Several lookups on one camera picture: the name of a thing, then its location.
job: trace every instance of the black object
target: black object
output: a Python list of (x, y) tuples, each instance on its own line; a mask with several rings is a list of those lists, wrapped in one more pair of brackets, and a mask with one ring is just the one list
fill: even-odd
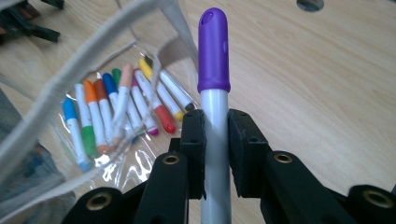
[[(42, 0), (42, 2), (59, 9), (64, 8), (63, 0)], [(39, 12), (27, 0), (0, 11), (0, 44), (22, 35), (35, 36), (54, 43), (58, 42), (59, 32), (34, 25), (28, 21), (27, 16), (30, 19), (39, 16)]]
[[(228, 122), (237, 193), (262, 199), (265, 223), (396, 223), (392, 193), (363, 185), (351, 188), (346, 197), (326, 189), (295, 155), (273, 151), (249, 114), (230, 109)], [(92, 212), (81, 214), (86, 211), (81, 206), (92, 199), (83, 197), (64, 223), (188, 223), (189, 199), (205, 195), (204, 164), (204, 114), (195, 110), (185, 115), (181, 139), (171, 140), (148, 181), (111, 205), (117, 209), (95, 211), (102, 218), (92, 218)]]

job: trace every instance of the yellow marker cap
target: yellow marker cap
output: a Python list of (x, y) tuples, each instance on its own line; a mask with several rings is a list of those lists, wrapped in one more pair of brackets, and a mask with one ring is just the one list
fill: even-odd
[(142, 70), (143, 75), (150, 80), (152, 76), (152, 69), (149, 67), (149, 65), (146, 63), (144, 58), (139, 59), (137, 62), (139, 64), (140, 70)]
[(179, 112), (177, 112), (177, 113), (174, 115), (174, 118), (175, 118), (175, 120), (177, 120), (177, 121), (182, 121), (182, 120), (183, 120), (183, 117), (184, 117), (184, 113), (183, 113), (182, 111), (179, 111)]

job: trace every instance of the clear plastic bag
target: clear plastic bag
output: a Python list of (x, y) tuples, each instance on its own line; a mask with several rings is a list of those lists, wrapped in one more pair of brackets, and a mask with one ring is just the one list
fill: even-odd
[[(18, 201), (13, 204), (13, 209), (10, 206), (9, 211), (0, 215), (0, 222), (16, 220), (16, 217), (28, 211), (26, 209), (41, 202), (66, 199), (70, 205), (75, 198), (91, 189), (114, 187), (127, 191), (147, 180), (156, 156), (167, 151), (170, 138), (179, 137), (181, 131), (181, 121), (175, 118), (174, 133), (166, 132), (158, 119), (154, 119), (159, 129), (158, 135), (149, 134), (144, 128), (148, 117), (155, 116), (155, 113), (152, 113), (155, 109), (155, 97), (159, 96), (160, 102), (164, 103), (164, 99), (157, 92), (159, 83), (175, 100), (175, 93), (170, 91), (166, 82), (176, 84), (179, 91), (188, 94), (193, 107), (197, 106), (197, 49), (178, 1), (136, 0), (122, 5), (124, 7), (87, 40), (64, 68), (47, 82), (38, 97), (32, 96), (23, 84), (15, 83), (15, 79), (2, 77), (1, 81), (4, 84), (35, 103), (23, 117), (23, 121), (1, 144), (0, 183), (6, 183), (13, 177), (12, 170), (25, 160), (37, 142), (49, 151), (62, 181), (45, 182), (46, 178), (43, 178), (35, 187), (40, 189), (40, 186), (45, 184), (50, 188), (40, 191), (27, 190), (18, 198), (10, 197), (11, 200)], [(150, 112), (140, 114), (140, 125), (132, 132), (128, 132), (128, 127), (123, 125), (124, 135), (117, 143), (107, 142), (107, 146), (111, 148), (107, 153), (82, 155), (86, 157), (84, 160), (88, 161), (90, 166), (81, 165), (78, 161), (81, 151), (76, 150), (76, 141), (70, 133), (70, 127), (67, 127), (70, 117), (65, 116), (62, 110), (65, 99), (74, 105), (77, 119), (75, 124), (81, 129), (75, 84), (84, 79), (94, 82), (97, 78), (103, 77), (104, 73), (111, 74), (114, 68), (121, 69), (127, 63), (136, 68), (142, 65), (139, 64), (139, 60), (146, 65), (152, 63), (152, 77), (148, 81), (154, 94), (143, 95)], [(178, 105), (183, 112), (189, 109), (180, 102)], [(111, 110), (112, 116), (115, 115), (115, 110)], [(112, 127), (120, 121), (113, 117)], [(18, 155), (13, 153), (16, 149), (19, 151)]]

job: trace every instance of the table surface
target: table surface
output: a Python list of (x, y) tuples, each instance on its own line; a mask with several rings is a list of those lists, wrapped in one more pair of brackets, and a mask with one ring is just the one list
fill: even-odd
[[(38, 94), (118, 7), (113, 1), (65, 1), (63, 11), (32, 1), (36, 24), (60, 31), (58, 44), (24, 37), (0, 47), (0, 73)], [(184, 1), (191, 33), (210, 7), (229, 23), (231, 108), (257, 123), (273, 150), (298, 156), (326, 187), (392, 190), (396, 184), (396, 4), (326, 1), (321, 11), (288, 1)], [(29, 104), (11, 97), (24, 114)], [(263, 223), (260, 201), (237, 198), (233, 223)], [(191, 223), (200, 223), (191, 202)]]

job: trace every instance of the marker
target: marker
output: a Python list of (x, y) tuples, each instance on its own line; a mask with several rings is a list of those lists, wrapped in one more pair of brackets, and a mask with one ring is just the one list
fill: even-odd
[(64, 99), (62, 108), (64, 110), (64, 119), (66, 120), (67, 127), (70, 131), (70, 134), (72, 135), (76, 163), (83, 173), (88, 172), (91, 169), (91, 162), (84, 152), (84, 145), (78, 126), (77, 113), (73, 101), (66, 97)]
[(76, 83), (75, 91), (79, 118), (81, 119), (82, 143), (84, 144), (85, 153), (88, 156), (96, 157), (95, 134), (93, 132), (90, 109), (85, 102), (84, 85), (82, 83)]
[[(111, 106), (113, 107), (113, 111), (117, 110), (117, 101), (119, 100), (119, 94), (118, 94), (118, 89), (116, 87), (116, 84), (114, 82), (113, 77), (109, 73), (104, 73), (102, 76), (102, 79), (105, 83), (105, 89), (107, 92), (108, 98), (110, 98)], [(132, 128), (131, 122), (124, 117), (124, 128), (125, 131), (129, 134), (132, 133), (134, 130)], [(116, 138), (122, 138), (124, 135), (124, 130), (113, 130), (114, 131), (114, 137)]]
[[(145, 62), (148, 66), (152, 68), (152, 60), (149, 56), (145, 56)], [(187, 111), (192, 111), (195, 109), (195, 105), (192, 102), (190, 96), (182, 89), (181, 86), (178, 86), (176, 82), (172, 79), (172, 76), (166, 72), (165, 70), (161, 70), (160, 79), (165, 85), (166, 88), (175, 96), (177, 101), (184, 106), (184, 109)]]
[(105, 128), (100, 115), (98, 99), (96, 97), (95, 89), (92, 83), (85, 79), (84, 82), (85, 101), (90, 109), (93, 132), (95, 133), (95, 142), (99, 153), (106, 154), (109, 151), (107, 141), (105, 138)]
[(152, 98), (152, 107), (154, 108), (154, 113), (157, 115), (163, 128), (168, 133), (174, 133), (176, 130), (176, 126), (173, 123), (171, 116), (168, 114), (168, 111), (166, 111), (166, 108), (161, 104), (160, 99), (158, 99), (157, 95), (151, 90), (151, 84), (145, 78), (142, 71), (140, 69), (135, 69), (134, 77), (137, 83), (139, 83), (140, 88), (142, 88), (142, 91), (143, 93), (145, 93), (147, 98), (149, 100)]
[[(131, 82), (134, 69), (127, 63), (122, 67), (122, 74), (119, 86), (119, 98), (117, 99), (117, 108), (114, 111), (113, 127), (115, 130), (121, 130), (125, 124), (125, 115), (128, 107), (128, 97), (130, 97)], [(114, 143), (118, 144), (120, 138), (115, 138)]]
[(116, 87), (118, 87), (120, 85), (121, 70), (113, 68), (113, 70), (111, 70), (111, 75), (113, 75), (114, 83), (116, 84)]
[[(141, 71), (143, 72), (143, 75), (145, 75), (148, 80), (151, 80), (152, 70), (149, 65), (145, 62), (143, 58), (141, 58), (138, 63)], [(160, 98), (163, 100), (166, 108), (173, 115), (175, 120), (182, 121), (184, 116), (183, 111), (180, 109), (180, 107), (178, 107), (177, 103), (172, 98), (171, 94), (169, 94), (169, 92), (166, 90), (165, 86), (161, 83), (161, 81), (158, 82), (157, 92), (160, 95)]]
[(205, 114), (205, 189), (201, 200), (202, 223), (231, 223), (230, 172), (228, 160), (228, 64), (227, 18), (210, 8), (198, 28), (198, 92)]
[(149, 113), (148, 105), (146, 104), (145, 99), (143, 98), (142, 92), (139, 89), (139, 84), (136, 81), (136, 78), (132, 80), (132, 89), (131, 94), (134, 98), (134, 102), (139, 110), (140, 116), (142, 119), (147, 117), (145, 120), (145, 125), (148, 130), (148, 133), (151, 135), (157, 135), (159, 133), (157, 125), (155, 124), (154, 119)]
[(119, 94), (117, 86), (114, 83), (114, 78), (109, 73), (104, 73), (102, 75), (102, 79), (105, 84), (107, 96), (110, 99), (111, 107), (113, 107), (113, 110), (116, 111)]
[(93, 88), (95, 89), (96, 96), (99, 100), (99, 109), (102, 115), (103, 123), (105, 124), (105, 137), (107, 142), (110, 144), (112, 140), (112, 127), (111, 127), (111, 108), (108, 102), (108, 97), (105, 89), (105, 84), (103, 83), (100, 74), (97, 74), (96, 81), (93, 82)]

